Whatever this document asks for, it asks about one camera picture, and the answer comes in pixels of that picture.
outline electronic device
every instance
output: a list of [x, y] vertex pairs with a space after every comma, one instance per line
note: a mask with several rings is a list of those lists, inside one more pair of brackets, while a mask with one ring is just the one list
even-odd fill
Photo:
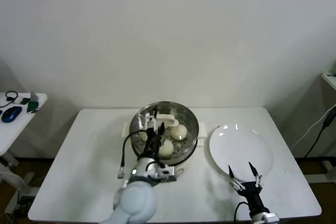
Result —
[[13, 107], [7, 109], [3, 113], [2, 117], [1, 117], [1, 120], [4, 123], [10, 123], [10, 122], [12, 122], [16, 119], [16, 117], [21, 113], [21, 111], [22, 111], [22, 107], [13, 106]]

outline white plate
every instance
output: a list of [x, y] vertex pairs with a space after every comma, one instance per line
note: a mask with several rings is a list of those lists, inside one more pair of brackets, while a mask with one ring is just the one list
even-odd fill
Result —
[[263, 176], [273, 167], [273, 153], [267, 142], [259, 133], [240, 124], [225, 124], [216, 129], [211, 135], [209, 148], [220, 169], [229, 174], [230, 165], [235, 178], [244, 182], [255, 180], [248, 162]]

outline white table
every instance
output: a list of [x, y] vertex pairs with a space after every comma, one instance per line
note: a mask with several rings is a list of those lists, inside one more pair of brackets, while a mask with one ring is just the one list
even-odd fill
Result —
[[[274, 167], [264, 179], [261, 198], [280, 218], [316, 216], [321, 207], [292, 153], [264, 108], [191, 109], [204, 122], [209, 136], [214, 128], [238, 123], [255, 129], [274, 153]], [[79, 112], [28, 217], [34, 221], [99, 222], [112, 213], [113, 197], [123, 181], [119, 171], [121, 132], [138, 109], [86, 109]], [[230, 187], [209, 155], [207, 140], [183, 165], [177, 182], [155, 187], [158, 210], [151, 222], [232, 221], [237, 204], [244, 198]], [[130, 143], [125, 172], [136, 156]], [[238, 220], [249, 220], [241, 206]]]
[[[15, 94], [9, 93], [8, 94], [11, 97], [14, 97]], [[19, 93], [19, 97], [22, 98], [30, 98], [30, 93]], [[39, 102], [39, 108], [42, 107], [42, 105], [47, 101], [47, 95], [38, 93], [38, 102]], [[7, 104], [8, 101], [6, 101], [5, 93], [0, 93], [0, 105]], [[7, 105], [4, 108], [0, 108], [0, 110], [3, 111], [3, 113], [13, 106], [21, 106], [23, 107], [21, 113], [17, 116], [17, 118], [10, 122], [10, 123], [4, 123], [0, 120], [0, 155], [2, 158], [4, 158], [6, 161], [8, 161], [9, 166], [17, 166], [18, 161], [12, 156], [12, 154], [9, 152], [10, 146], [14, 143], [16, 138], [20, 135], [20, 133], [23, 131], [23, 129], [27, 126], [27, 124], [33, 119], [36, 113], [28, 114], [27, 113], [27, 106], [26, 105], [20, 105], [20, 104], [14, 104], [11, 103]], [[24, 182], [19, 179], [16, 176], [11, 175], [12, 171], [0, 163], [0, 174], [1, 178], [14, 186], [16, 189], [20, 190], [21, 196], [32, 196], [36, 195], [37, 189], [32, 188], [28, 186], [28, 183], [33, 178], [34, 173], [28, 173], [25, 178]], [[7, 214], [11, 214], [16, 206], [16, 200], [17, 200], [17, 193], [12, 197], [10, 203], [8, 204], [5, 212]]]

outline table leg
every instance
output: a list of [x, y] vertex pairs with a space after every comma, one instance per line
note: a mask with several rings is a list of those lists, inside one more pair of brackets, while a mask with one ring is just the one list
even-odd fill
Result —
[[322, 161], [323, 166], [328, 171], [325, 174], [310, 174], [305, 175], [306, 180], [308, 183], [330, 183], [334, 182], [336, 184], [336, 167], [332, 167], [329, 161]]
[[15, 159], [10, 151], [7, 151], [4, 155], [2, 155], [2, 158], [8, 162], [9, 167], [16, 167], [19, 165], [19, 161]]
[[22, 196], [31, 196], [35, 197], [39, 188], [38, 187], [31, 187], [29, 183], [34, 177], [33, 172], [29, 172], [23, 179], [18, 178], [17, 176], [12, 173], [10, 169], [0, 163], [0, 176], [1, 178], [8, 182], [10, 185], [15, 187], [17, 190], [14, 193], [14, 196], [11, 198], [10, 202], [8, 203], [5, 213], [12, 214], [16, 208], [17, 204], [17, 197], [19, 193], [19, 200]]

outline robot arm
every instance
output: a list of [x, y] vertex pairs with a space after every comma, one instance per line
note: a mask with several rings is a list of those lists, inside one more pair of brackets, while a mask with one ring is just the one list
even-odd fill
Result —
[[250, 217], [253, 224], [280, 223], [277, 214], [270, 213], [269, 210], [264, 206], [263, 201], [260, 198], [259, 194], [263, 188], [261, 184], [261, 175], [258, 174], [257, 170], [250, 162], [249, 166], [256, 180], [254, 182], [245, 183], [240, 183], [235, 178], [231, 167], [229, 166], [231, 186], [238, 192], [239, 195], [247, 199], [248, 208], [250, 210]]
[[[174, 167], [164, 165], [158, 159], [164, 124], [158, 129], [156, 114], [154, 111], [151, 117], [153, 127], [146, 130], [148, 139], [143, 153], [138, 157], [137, 165], [132, 170], [129, 180], [126, 180], [116, 193], [112, 215], [101, 224], [146, 223], [154, 216], [157, 208], [153, 187], [161, 182], [176, 181]], [[118, 178], [122, 177], [121, 169]]]

